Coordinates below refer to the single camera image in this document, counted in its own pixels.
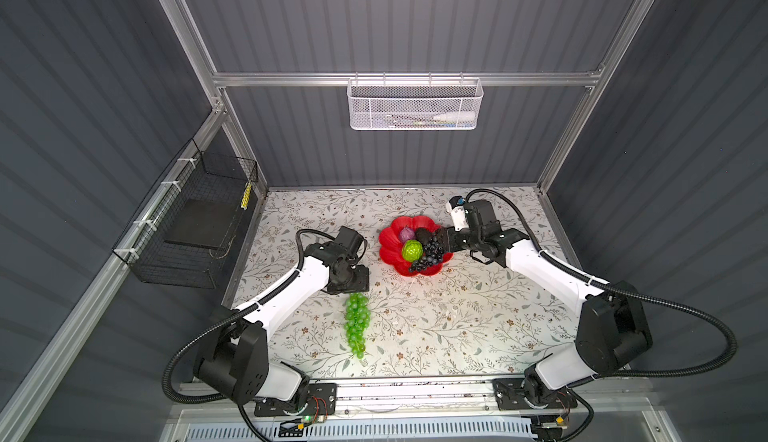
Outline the dark purple grape bunch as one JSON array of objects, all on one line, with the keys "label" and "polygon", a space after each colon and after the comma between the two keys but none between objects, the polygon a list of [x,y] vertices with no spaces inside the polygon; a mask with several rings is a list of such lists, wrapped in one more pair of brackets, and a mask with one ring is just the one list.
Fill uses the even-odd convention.
[{"label": "dark purple grape bunch", "polygon": [[426,272],[444,261],[445,250],[436,238],[425,240],[421,247],[422,255],[409,268],[412,273]]}]

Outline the green grape bunch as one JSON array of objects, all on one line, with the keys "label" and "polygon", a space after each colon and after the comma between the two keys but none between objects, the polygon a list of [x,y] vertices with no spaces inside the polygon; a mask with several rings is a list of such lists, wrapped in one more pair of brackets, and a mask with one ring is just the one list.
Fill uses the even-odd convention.
[{"label": "green grape bunch", "polygon": [[371,313],[368,297],[353,293],[345,304],[345,335],[352,354],[362,359],[366,353],[365,332],[370,326]]}]

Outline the black avocado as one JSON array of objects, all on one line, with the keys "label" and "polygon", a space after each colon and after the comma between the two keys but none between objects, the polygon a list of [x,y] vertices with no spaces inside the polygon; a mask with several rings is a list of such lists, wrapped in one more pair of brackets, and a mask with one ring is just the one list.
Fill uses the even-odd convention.
[{"label": "black avocado", "polygon": [[422,246],[428,246],[433,241],[433,233],[424,227],[417,228],[415,230],[415,240]]}]

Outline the purple fig fruit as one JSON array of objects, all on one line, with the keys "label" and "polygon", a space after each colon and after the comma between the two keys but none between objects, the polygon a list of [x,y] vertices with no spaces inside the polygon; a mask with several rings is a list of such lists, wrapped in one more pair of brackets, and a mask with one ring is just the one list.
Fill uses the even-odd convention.
[{"label": "purple fig fruit", "polygon": [[404,227],[398,234],[398,239],[402,244],[416,238],[415,231],[410,227]]}]

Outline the green custard apple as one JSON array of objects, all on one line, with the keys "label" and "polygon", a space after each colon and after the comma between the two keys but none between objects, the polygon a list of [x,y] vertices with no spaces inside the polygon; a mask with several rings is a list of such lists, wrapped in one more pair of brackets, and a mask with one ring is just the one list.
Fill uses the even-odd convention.
[{"label": "green custard apple", "polygon": [[416,239],[407,240],[401,249],[401,256],[408,263],[419,261],[423,254],[423,245]]}]

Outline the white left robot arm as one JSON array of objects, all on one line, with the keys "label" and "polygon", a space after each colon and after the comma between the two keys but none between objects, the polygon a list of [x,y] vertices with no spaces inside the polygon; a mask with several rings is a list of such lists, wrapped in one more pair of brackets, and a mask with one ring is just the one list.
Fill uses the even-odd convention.
[{"label": "white left robot arm", "polygon": [[198,343],[194,376],[238,405],[266,400],[295,412],[309,397],[309,376],[273,363],[269,342],[300,306],[317,293],[356,294],[369,290],[369,269],[361,263],[368,242],[343,226],[335,236],[300,229],[294,267],[260,295],[230,310],[240,318]]}]

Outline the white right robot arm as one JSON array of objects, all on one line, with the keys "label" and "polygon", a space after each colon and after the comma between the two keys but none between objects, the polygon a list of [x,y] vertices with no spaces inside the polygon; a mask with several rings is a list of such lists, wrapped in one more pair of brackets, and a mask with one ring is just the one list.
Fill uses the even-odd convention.
[{"label": "white right robot arm", "polygon": [[481,262],[529,278],[578,316],[574,341],[524,372],[522,388],[535,405],[571,384],[611,376],[652,347],[642,302],[628,295],[634,288],[627,283],[597,287],[602,279],[550,256],[517,229],[483,235],[469,228],[440,228],[437,241],[448,253],[478,252]]}]

